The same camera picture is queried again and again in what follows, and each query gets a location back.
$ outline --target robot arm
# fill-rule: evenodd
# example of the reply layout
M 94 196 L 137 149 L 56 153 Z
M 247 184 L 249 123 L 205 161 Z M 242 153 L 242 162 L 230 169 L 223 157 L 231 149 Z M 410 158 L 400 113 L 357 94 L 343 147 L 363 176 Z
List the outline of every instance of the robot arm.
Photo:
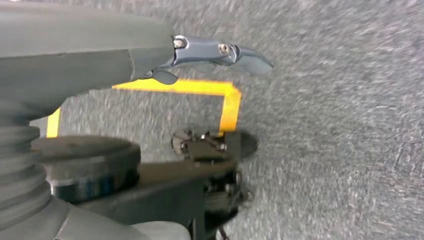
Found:
M 30 121 L 92 89 L 146 78 L 172 84 L 178 78 L 167 70 L 185 64 L 254 74 L 272 69 L 252 49 L 178 36 L 149 18 L 76 7 L 0 2 L 0 33 L 0 239 L 7 240 L 151 239 L 138 231 L 142 225 L 122 225 L 52 197 L 37 165 L 41 155 L 29 144 L 40 135 Z M 175 229 L 169 225 L 169 233 Z

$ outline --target gray plastic housing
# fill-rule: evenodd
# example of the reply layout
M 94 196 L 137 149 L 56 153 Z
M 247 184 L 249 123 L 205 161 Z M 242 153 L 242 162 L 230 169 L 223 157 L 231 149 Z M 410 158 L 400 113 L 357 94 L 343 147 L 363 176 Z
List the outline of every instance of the gray plastic housing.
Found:
M 174 32 L 139 16 L 0 2 L 0 33 L 0 239 L 52 240 L 59 230 L 76 231 L 72 224 L 86 213 L 51 196 L 37 165 L 41 153 L 31 148 L 40 130 L 30 121 L 70 96 L 136 80 L 165 64 L 174 57 Z M 90 218 L 94 226 L 106 221 Z M 84 240 L 117 239 L 107 234 L 112 228 L 93 229 L 103 233 L 93 230 Z M 71 239 L 81 238 L 67 234 Z

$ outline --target yellow tape line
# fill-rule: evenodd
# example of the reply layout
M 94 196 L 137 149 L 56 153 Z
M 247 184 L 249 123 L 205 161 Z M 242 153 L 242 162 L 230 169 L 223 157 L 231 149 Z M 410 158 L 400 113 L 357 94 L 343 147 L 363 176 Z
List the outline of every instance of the yellow tape line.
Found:
M 46 137 L 56 138 L 59 132 L 59 119 L 61 117 L 61 109 L 58 108 L 47 120 L 47 133 Z
M 165 85 L 155 79 L 144 79 L 115 85 L 112 88 L 133 91 L 224 96 L 219 131 L 232 132 L 236 130 L 242 94 L 231 82 L 180 79 L 172 85 Z M 46 135 L 48 138 L 58 136 L 59 118 L 60 108 L 48 117 Z

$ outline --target floor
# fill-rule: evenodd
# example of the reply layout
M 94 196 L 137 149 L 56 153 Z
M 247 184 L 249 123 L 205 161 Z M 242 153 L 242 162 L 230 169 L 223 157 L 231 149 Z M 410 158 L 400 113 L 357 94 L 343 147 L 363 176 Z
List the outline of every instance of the floor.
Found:
M 255 203 L 227 227 L 231 239 L 424 239 L 424 2 L 37 2 L 156 17 L 273 60 L 267 77 L 177 72 L 233 82 L 242 92 L 238 127 L 260 140 L 242 165 Z M 94 91 L 66 101 L 59 134 L 126 137 L 141 145 L 144 161 L 166 161 L 174 130 L 218 127 L 222 100 Z M 45 119 L 34 124 L 45 132 Z

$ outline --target bolt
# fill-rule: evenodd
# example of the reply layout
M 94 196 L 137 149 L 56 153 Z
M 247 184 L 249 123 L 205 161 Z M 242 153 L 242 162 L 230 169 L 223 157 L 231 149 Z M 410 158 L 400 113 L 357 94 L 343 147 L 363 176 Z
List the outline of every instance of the bolt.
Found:
M 225 43 L 219 44 L 218 48 L 219 48 L 219 51 L 224 55 L 228 55 L 230 53 L 230 47 Z
M 147 78 L 151 78 L 153 76 L 153 70 L 150 70 L 148 73 L 146 73 L 145 75 Z
M 173 41 L 173 47 L 176 49 L 183 49 L 187 46 L 186 41 L 184 41 L 183 39 L 175 39 Z

